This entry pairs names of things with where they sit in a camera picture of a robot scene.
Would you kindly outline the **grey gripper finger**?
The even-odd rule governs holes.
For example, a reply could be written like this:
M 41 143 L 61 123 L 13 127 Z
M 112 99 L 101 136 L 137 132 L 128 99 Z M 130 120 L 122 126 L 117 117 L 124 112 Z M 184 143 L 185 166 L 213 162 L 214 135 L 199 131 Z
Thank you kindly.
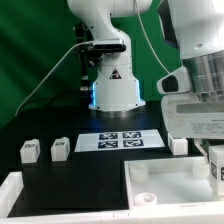
M 195 147 L 200 151 L 200 153 L 204 156 L 205 162 L 209 162 L 208 160 L 208 153 L 206 150 L 202 147 L 202 139 L 200 138 L 194 138 L 193 139 Z

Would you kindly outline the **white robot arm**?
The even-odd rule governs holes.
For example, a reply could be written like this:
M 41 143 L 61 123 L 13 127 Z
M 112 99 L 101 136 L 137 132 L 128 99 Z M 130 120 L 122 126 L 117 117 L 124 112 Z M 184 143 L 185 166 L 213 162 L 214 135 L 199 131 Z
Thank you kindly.
M 132 72 L 131 40 L 111 20 L 146 11 L 152 0 L 67 0 L 102 54 L 89 108 L 124 115 L 145 105 Z M 161 0 L 164 39 L 182 66 L 157 82 L 162 115 L 174 138 L 224 139 L 224 0 Z

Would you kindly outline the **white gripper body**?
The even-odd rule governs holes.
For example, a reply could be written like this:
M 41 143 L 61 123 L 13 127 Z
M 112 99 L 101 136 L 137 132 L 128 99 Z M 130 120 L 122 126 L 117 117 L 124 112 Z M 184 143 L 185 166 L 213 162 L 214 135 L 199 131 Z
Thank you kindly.
M 170 94 L 161 100 L 164 124 L 174 138 L 224 139 L 224 103 L 203 103 L 195 94 Z

